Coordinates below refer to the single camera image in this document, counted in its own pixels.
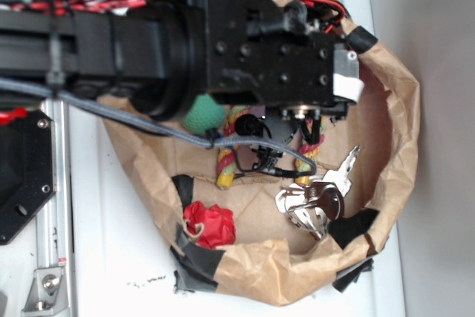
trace screw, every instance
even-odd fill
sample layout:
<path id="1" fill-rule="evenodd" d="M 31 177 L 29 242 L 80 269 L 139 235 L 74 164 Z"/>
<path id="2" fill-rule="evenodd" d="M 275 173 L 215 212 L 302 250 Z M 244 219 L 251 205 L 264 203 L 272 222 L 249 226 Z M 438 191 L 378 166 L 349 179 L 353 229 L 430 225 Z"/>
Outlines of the screw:
<path id="1" fill-rule="evenodd" d="M 294 118 L 296 118 L 296 120 L 304 120 L 306 114 L 307 113 L 304 109 L 298 109 L 297 111 L 294 111 Z"/>
<path id="2" fill-rule="evenodd" d="M 358 58 L 358 55 L 356 54 L 355 51 L 348 51 L 348 59 L 350 61 L 354 61 Z"/>
<path id="3" fill-rule="evenodd" d="M 41 300 L 35 303 L 35 310 L 43 311 L 46 308 L 46 302 Z"/>
<path id="4" fill-rule="evenodd" d="M 40 129 L 46 129 L 48 126 L 50 126 L 50 123 L 46 119 L 40 119 L 38 120 L 37 125 Z"/>
<path id="5" fill-rule="evenodd" d="M 216 42 L 216 45 L 214 46 L 214 49 L 216 50 L 216 52 L 218 52 L 220 55 L 223 55 L 226 53 L 226 51 L 228 50 L 228 45 L 226 45 L 225 42 L 223 41 L 219 41 L 219 42 Z"/>
<path id="6" fill-rule="evenodd" d="M 248 44 L 241 45 L 239 51 L 244 57 L 251 56 L 251 47 Z"/>
<path id="7" fill-rule="evenodd" d="M 43 287 L 46 290 L 52 290 L 54 287 L 59 285 L 59 278 L 57 278 L 55 275 L 46 275 L 45 278 L 43 278 Z"/>
<path id="8" fill-rule="evenodd" d="M 289 45 L 282 45 L 281 48 L 279 49 L 279 52 L 283 55 L 287 55 L 290 52 L 290 46 Z"/>
<path id="9" fill-rule="evenodd" d="M 279 77 L 279 81 L 282 84 L 287 84 L 290 81 L 289 75 L 287 73 L 281 74 L 281 76 Z"/>
<path id="10" fill-rule="evenodd" d="M 321 84 L 321 85 L 328 85 L 328 83 L 330 82 L 328 76 L 326 74 L 322 74 L 319 78 L 318 78 L 318 82 Z"/>
<path id="11" fill-rule="evenodd" d="M 318 52 L 318 56 L 321 59 L 326 59 L 328 57 L 328 50 L 326 48 L 320 49 L 319 52 Z"/>

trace hole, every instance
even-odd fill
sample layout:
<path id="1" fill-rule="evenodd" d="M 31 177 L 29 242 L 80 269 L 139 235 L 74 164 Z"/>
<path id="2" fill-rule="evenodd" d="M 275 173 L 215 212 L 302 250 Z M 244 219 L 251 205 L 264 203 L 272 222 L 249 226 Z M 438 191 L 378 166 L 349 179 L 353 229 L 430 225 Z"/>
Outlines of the hole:
<path id="1" fill-rule="evenodd" d="M 15 206 L 15 210 L 19 215 L 25 216 L 28 214 L 28 211 L 26 208 L 24 208 L 21 204 L 17 204 Z"/>

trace black metal bracket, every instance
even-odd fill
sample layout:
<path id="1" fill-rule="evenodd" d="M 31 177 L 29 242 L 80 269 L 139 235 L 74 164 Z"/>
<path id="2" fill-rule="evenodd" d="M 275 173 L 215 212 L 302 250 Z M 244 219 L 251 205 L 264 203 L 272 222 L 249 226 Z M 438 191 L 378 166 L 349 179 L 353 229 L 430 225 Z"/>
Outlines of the black metal bracket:
<path id="1" fill-rule="evenodd" d="M 0 245 L 9 244 L 53 196 L 51 119 L 31 111 L 0 126 Z"/>

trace red paper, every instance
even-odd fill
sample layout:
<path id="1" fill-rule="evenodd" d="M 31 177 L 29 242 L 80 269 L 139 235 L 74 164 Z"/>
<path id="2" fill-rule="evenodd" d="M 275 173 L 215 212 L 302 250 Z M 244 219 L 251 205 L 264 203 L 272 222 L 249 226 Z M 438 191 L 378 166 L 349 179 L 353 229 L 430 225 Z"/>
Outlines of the red paper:
<path id="1" fill-rule="evenodd" d="M 188 221 L 188 231 L 193 235 L 197 234 L 195 225 L 203 223 L 197 243 L 205 248 L 214 249 L 236 241 L 236 227 L 229 209 L 222 209 L 217 204 L 207 209 L 197 201 L 185 208 L 183 218 Z"/>

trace green ball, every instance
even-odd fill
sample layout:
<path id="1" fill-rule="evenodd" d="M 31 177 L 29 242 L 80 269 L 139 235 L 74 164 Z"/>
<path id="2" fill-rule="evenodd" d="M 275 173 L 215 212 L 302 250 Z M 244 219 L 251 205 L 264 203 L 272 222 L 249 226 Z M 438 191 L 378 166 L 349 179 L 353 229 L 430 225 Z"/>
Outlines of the green ball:
<path id="1" fill-rule="evenodd" d="M 218 128 L 225 118 L 224 106 L 216 104 L 209 94 L 201 94 L 181 123 L 192 133 L 205 134 L 206 130 Z"/>

